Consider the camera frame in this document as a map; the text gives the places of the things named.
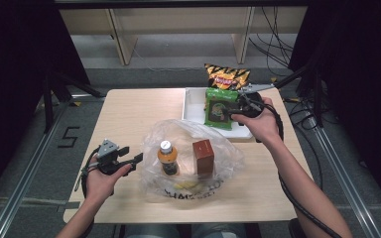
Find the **metal floor rail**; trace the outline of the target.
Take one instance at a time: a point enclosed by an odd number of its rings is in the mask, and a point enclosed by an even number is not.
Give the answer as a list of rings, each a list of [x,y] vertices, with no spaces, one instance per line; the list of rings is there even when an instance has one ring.
[[[67,102],[60,103],[56,108],[51,106],[51,109],[56,110],[53,122],[49,127],[46,127],[41,134],[35,151],[29,157],[28,163],[22,175],[17,180],[15,188],[6,199],[2,200],[2,209],[0,210],[0,238],[5,238],[67,108]]]
[[[358,164],[358,153],[338,127],[308,130],[308,141],[312,144],[310,166],[319,186],[330,196],[336,207],[346,217],[355,238],[381,238],[381,228],[372,213],[366,195],[372,184],[369,172]]]

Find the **person's left leg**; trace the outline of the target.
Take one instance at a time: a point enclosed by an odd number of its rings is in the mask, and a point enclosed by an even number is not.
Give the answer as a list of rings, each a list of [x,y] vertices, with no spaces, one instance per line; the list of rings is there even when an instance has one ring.
[[[175,225],[138,224],[127,225],[124,238],[180,238]]]

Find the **green snack packet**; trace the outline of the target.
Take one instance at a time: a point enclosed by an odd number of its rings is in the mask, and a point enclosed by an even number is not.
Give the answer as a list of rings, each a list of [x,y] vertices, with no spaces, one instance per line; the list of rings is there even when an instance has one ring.
[[[238,92],[209,87],[205,91],[204,124],[223,130],[231,130],[231,119],[225,112],[236,102]]]

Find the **black curtain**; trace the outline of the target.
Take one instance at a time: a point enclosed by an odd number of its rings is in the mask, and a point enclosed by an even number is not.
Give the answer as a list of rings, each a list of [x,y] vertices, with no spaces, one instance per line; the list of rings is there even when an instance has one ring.
[[[48,71],[89,83],[53,0],[0,0],[0,177],[43,94]]]
[[[290,69],[303,66],[342,5],[340,34],[326,46],[323,80],[336,115],[381,188],[381,0],[313,0]]]

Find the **person's left hand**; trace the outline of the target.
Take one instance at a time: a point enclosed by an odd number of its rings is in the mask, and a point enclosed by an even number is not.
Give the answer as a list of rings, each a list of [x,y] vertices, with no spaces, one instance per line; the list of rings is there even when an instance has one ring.
[[[103,203],[113,192],[117,181],[129,173],[132,166],[130,164],[121,167],[112,175],[105,175],[99,169],[88,171],[86,181],[86,201]]]

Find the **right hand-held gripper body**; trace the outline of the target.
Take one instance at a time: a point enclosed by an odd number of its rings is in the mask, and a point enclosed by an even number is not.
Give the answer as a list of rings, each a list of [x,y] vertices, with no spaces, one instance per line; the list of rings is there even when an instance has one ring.
[[[255,118],[264,111],[275,113],[272,105],[267,104],[261,94],[261,85],[248,85],[238,91],[238,111],[249,118]]]

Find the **black yellow chips bag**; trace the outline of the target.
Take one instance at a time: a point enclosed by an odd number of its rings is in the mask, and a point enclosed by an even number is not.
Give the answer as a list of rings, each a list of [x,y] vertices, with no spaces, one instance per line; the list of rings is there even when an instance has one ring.
[[[208,75],[208,86],[224,90],[239,90],[248,83],[250,70],[219,66],[211,63],[204,65]]]

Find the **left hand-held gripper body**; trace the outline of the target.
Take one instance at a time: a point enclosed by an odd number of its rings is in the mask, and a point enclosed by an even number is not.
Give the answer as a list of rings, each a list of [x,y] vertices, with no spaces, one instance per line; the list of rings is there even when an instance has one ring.
[[[104,139],[97,152],[97,167],[105,175],[112,175],[117,172],[122,165],[118,161],[117,144],[108,139]]]

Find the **person's right hand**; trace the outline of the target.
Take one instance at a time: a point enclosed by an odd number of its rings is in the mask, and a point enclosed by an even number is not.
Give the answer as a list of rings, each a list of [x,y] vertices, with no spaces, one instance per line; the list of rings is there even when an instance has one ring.
[[[282,142],[275,115],[269,109],[264,109],[255,118],[246,117],[241,114],[232,114],[231,119],[245,125],[252,135],[265,146]]]

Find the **black floor tape numeral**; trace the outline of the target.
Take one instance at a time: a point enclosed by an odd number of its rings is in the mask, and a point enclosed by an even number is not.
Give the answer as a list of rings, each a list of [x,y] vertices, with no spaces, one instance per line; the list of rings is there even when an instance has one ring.
[[[59,148],[73,148],[77,140],[77,136],[73,135],[73,132],[79,130],[78,126],[68,126],[63,132],[62,142],[59,144]]]

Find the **clear plastic bag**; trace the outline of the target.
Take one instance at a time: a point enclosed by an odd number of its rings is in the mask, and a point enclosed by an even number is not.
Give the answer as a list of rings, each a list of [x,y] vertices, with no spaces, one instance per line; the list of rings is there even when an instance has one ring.
[[[211,176],[199,176],[195,168],[192,144],[210,141],[214,151],[214,170]],[[158,159],[162,141],[170,141],[178,151],[179,172],[167,176]],[[164,120],[156,123],[142,143],[143,165],[141,187],[147,193],[173,199],[203,199],[214,195],[235,173],[244,167],[244,155],[216,130],[187,120]],[[194,190],[175,189],[177,182],[194,180]]]

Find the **person's right leg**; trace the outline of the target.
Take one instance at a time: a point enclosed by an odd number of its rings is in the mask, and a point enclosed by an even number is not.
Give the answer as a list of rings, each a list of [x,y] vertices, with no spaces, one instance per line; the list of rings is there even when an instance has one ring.
[[[205,223],[191,227],[191,238],[247,238],[247,234],[243,224]]]

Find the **black metal stand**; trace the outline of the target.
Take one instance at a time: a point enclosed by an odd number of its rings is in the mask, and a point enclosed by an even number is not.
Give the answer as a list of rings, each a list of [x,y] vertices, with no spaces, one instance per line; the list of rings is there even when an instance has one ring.
[[[67,89],[68,85],[74,87],[96,97],[103,98],[105,94],[93,89],[90,85],[82,83],[74,78],[54,70],[50,70],[45,74],[43,79],[43,98],[45,103],[46,127],[45,132],[48,133],[54,124],[54,110],[52,94],[61,102],[68,102],[72,99],[72,94]]]
[[[288,85],[297,78],[300,82],[297,86],[296,93],[300,97],[311,96],[314,100],[313,112],[317,120],[317,124],[322,127],[321,120],[321,79],[318,70],[318,66],[314,62],[308,62],[306,65],[302,66],[298,70],[294,71],[292,74],[286,76],[284,79],[275,82],[274,86],[277,89]]]

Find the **person's leg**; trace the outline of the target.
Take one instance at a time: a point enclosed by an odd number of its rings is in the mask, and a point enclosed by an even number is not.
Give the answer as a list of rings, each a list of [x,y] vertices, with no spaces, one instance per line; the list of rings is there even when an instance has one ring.
[[[191,227],[191,238],[247,238],[247,234],[243,224],[205,223]]]
[[[124,238],[180,238],[175,225],[138,224],[127,225]]]

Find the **beige wooden desk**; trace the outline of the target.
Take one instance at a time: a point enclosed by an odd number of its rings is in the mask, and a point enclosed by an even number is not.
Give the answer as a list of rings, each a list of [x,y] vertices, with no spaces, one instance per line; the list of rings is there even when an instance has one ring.
[[[251,34],[270,32],[278,19],[278,31],[296,34],[302,25],[305,7],[199,7],[62,10],[72,35],[110,35],[114,38],[120,63],[130,63],[140,35],[229,34],[236,60],[245,62]]]

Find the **orange juice bottle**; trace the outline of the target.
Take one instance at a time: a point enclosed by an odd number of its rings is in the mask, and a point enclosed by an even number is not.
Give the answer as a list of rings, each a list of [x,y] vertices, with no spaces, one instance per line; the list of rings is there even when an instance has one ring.
[[[176,175],[179,172],[177,163],[178,151],[170,141],[162,141],[158,151],[158,159],[162,164],[163,172],[167,176]]]

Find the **brown carton box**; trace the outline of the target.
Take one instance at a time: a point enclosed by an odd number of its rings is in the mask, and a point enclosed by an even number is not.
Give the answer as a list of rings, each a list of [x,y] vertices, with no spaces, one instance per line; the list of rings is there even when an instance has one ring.
[[[211,176],[214,170],[214,151],[208,139],[192,144],[195,168],[199,176]]]

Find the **white plastic bin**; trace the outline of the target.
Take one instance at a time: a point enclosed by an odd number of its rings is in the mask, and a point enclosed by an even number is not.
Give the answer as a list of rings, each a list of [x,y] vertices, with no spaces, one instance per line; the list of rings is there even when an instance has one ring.
[[[205,119],[205,87],[187,87],[184,96],[182,118],[198,124],[204,124]],[[231,130],[214,128],[217,132],[228,139],[250,139],[251,132],[246,126],[240,126],[237,122],[231,123]]]

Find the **yellow item in bag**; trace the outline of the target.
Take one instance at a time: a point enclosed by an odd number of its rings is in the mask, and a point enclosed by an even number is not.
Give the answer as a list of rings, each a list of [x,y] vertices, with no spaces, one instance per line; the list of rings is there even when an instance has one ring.
[[[174,185],[175,189],[185,189],[185,190],[194,190],[199,186],[199,183],[194,180],[185,180],[177,182]]]

